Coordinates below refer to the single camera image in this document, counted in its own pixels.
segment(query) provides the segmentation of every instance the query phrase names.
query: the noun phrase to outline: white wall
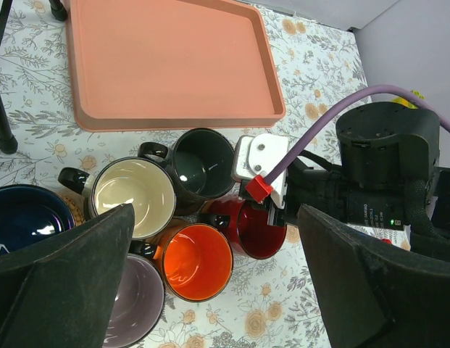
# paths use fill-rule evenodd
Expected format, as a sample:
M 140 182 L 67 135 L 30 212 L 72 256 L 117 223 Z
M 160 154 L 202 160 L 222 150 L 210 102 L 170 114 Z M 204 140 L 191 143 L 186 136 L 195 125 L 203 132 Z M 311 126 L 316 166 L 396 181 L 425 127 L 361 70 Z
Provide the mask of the white wall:
M 400 0 L 355 36 L 369 86 L 416 89 L 450 118 L 450 0 Z M 450 135 L 443 129 L 440 165 L 450 167 Z
M 287 9 L 330 27 L 363 28 L 398 0 L 244 0 Z

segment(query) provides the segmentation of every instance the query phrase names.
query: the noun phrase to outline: cup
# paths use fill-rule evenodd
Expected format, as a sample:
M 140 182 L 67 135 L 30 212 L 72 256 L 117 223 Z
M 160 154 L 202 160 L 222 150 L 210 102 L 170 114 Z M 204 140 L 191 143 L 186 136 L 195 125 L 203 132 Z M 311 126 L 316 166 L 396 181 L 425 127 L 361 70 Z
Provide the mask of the cup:
M 0 256 L 75 227 L 70 208 L 42 187 L 0 188 Z
M 257 260 L 276 254 L 286 237 L 286 227 L 268 225 L 267 211 L 255 209 L 237 195 L 207 202 L 199 221 L 223 233 L 235 252 Z
M 164 302 L 159 271 L 143 257 L 128 254 L 102 347 L 128 347 L 144 339 L 158 323 Z
M 132 241 L 130 252 L 152 260 L 168 290 L 189 302 L 217 296 L 233 269 L 233 252 L 219 231 L 179 219 L 152 242 Z
M 149 159 L 125 157 L 110 163 L 98 175 L 66 167 L 58 181 L 88 200 L 90 218 L 119 204 L 131 203 L 135 210 L 133 239 L 155 236 L 175 211 L 172 181 Z
M 139 157 L 157 156 L 170 175 L 177 196 L 176 215 L 190 215 L 208 199 L 225 195 L 233 187 L 234 150 L 220 133 L 195 128 L 184 133 L 171 149 L 142 143 Z

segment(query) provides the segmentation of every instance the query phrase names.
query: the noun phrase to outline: orange plastic tray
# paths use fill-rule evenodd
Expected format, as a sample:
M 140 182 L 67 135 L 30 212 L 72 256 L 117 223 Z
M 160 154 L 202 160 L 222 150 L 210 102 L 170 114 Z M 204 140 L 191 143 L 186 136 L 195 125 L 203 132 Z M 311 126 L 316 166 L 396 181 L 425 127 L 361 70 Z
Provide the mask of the orange plastic tray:
M 286 113 L 262 16 L 229 0 L 67 0 L 88 131 L 269 127 Z

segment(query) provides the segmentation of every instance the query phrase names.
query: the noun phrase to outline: blue mug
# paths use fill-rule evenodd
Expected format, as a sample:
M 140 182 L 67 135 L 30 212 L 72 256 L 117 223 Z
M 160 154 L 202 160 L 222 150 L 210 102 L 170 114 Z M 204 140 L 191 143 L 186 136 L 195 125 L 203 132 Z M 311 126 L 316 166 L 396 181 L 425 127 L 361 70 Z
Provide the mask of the blue mug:
M 0 256 L 75 227 L 70 208 L 38 186 L 0 188 Z

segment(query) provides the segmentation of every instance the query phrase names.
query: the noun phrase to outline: stand leg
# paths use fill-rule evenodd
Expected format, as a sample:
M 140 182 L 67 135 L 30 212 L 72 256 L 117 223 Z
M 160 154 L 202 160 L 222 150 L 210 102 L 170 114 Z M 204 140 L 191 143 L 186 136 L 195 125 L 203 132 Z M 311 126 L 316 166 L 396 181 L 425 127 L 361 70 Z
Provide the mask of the stand leg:
M 17 151 L 18 143 L 10 130 L 4 104 L 2 104 L 0 94 L 0 150 L 5 154 L 14 154 Z
M 0 48 L 4 31 L 6 30 L 7 19 L 9 18 L 10 8 L 12 7 L 12 0 L 3 0 L 0 11 Z
M 65 9 L 64 5 L 62 5 L 62 2 L 60 2 L 60 0 L 49 0 L 49 3 L 51 5 L 52 15 L 56 20 L 59 20 L 61 22 L 67 20 L 67 10 Z

